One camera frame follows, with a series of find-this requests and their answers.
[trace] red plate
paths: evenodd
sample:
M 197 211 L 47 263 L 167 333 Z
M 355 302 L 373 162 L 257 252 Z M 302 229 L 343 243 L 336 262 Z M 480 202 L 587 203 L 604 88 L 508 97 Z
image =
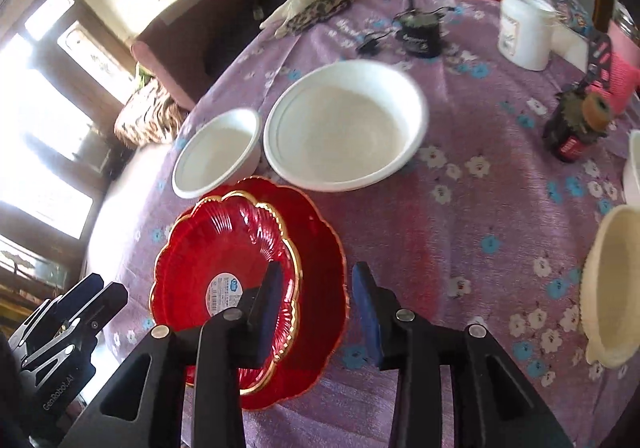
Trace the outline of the red plate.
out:
M 260 285 L 269 261 L 279 261 L 284 275 L 272 352 L 263 368 L 239 370 L 241 395 L 268 383 L 298 328 L 302 270 L 282 218 L 244 191 L 204 197 L 176 221 L 156 260 L 152 312 L 177 331 L 238 304 L 243 289 Z
M 348 316 L 346 260 L 337 234 L 303 192 L 277 186 L 260 177 L 250 177 L 233 188 L 219 187 L 206 197 L 222 196 L 232 189 L 249 192 L 257 200 L 277 209 L 287 224 L 287 232 L 298 249 L 304 269 L 298 298 L 300 315 L 296 341 L 286 358 L 276 365 L 263 389 L 241 396 L 242 407 L 255 410 L 303 394 L 321 376 L 340 343 Z M 157 323 L 164 323 L 159 303 L 161 301 L 155 300 L 152 293 L 152 315 Z

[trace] barcode sticker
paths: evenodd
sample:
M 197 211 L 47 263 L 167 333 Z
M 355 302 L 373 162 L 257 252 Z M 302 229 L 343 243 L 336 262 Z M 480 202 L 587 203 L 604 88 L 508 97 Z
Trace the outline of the barcode sticker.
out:
M 229 307 L 236 307 L 242 297 L 242 284 L 231 273 L 220 273 L 209 282 L 205 295 L 209 315 L 220 313 Z

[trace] table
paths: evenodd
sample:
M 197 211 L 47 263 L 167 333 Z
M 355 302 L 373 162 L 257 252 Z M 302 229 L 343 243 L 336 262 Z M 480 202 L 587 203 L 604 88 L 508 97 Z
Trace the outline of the table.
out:
M 542 126 L 556 105 L 555 94 L 581 73 L 557 56 L 543 72 L 503 58 L 497 49 L 498 3 L 415 4 L 454 8 L 444 19 L 445 53 L 411 58 L 388 35 L 376 60 L 406 71 L 424 90 L 431 121 L 422 147 L 381 183 L 310 196 L 340 235 L 349 270 L 367 261 L 378 283 L 393 290 L 404 307 L 438 325 L 485 325 L 577 446 L 596 446 L 638 386 L 640 357 L 619 370 L 584 360 L 580 266 L 602 215 L 623 202 L 626 133 L 638 120 L 617 121 L 610 137 L 589 149 L 582 162 L 558 162 L 543 149 Z M 234 107 L 255 108 L 266 118 L 295 80 L 324 64 L 356 58 L 364 35 L 393 30 L 393 16 L 405 6 L 405 0 L 356 0 L 298 37 L 275 40 L 274 28 L 267 29 L 202 98 L 165 160 L 123 258 L 118 279 L 129 289 L 129 304 L 106 328 L 117 359 L 153 326 L 148 293 L 154 260 L 176 216 L 193 204 L 174 195 L 170 180 L 188 139 Z M 284 182 L 264 160 L 257 173 Z M 395 389 L 394 372 L 369 365 L 352 317 L 342 345 L 310 391 L 245 413 L 248 446 L 386 446 Z M 186 417 L 191 399 L 188 390 Z M 450 400 L 445 411 L 450 446 Z M 188 425 L 183 436 L 188 442 Z

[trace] metal screw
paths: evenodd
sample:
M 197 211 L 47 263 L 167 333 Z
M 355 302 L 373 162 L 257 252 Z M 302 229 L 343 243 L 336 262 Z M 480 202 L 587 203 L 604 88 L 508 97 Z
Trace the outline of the metal screw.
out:
M 469 327 L 469 334 L 474 338 L 484 338 L 486 336 L 486 329 L 480 324 L 474 323 Z
M 242 317 L 242 311 L 238 309 L 238 307 L 230 307 L 226 309 L 224 313 L 222 313 L 222 317 L 225 320 L 229 320 L 229 322 L 233 322 L 235 320 L 239 320 Z
M 398 311 L 396 311 L 396 318 L 401 322 L 412 322 L 415 318 L 415 314 L 410 309 L 398 309 Z
M 166 325 L 156 325 L 153 329 L 151 329 L 151 336 L 156 339 L 164 338 L 169 334 L 169 327 Z

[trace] large white bowl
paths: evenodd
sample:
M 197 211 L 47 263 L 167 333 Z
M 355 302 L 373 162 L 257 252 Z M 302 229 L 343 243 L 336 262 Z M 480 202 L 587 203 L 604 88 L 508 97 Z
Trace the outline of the large white bowl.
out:
M 260 115 L 252 109 L 233 109 L 213 118 L 178 156 L 174 192 L 194 199 L 249 177 L 260 162 L 259 138 Z
M 640 210 L 620 205 L 600 224 L 582 272 L 585 357 L 620 367 L 640 346 Z
M 622 175 L 622 188 L 625 190 L 625 201 L 631 206 L 640 207 L 640 131 L 633 130 L 629 134 L 629 155 L 626 157 L 625 170 Z
M 372 60 L 336 62 L 278 99 L 264 127 L 264 152 L 291 184 L 354 190 L 408 162 L 428 121 L 424 94 L 406 73 Z

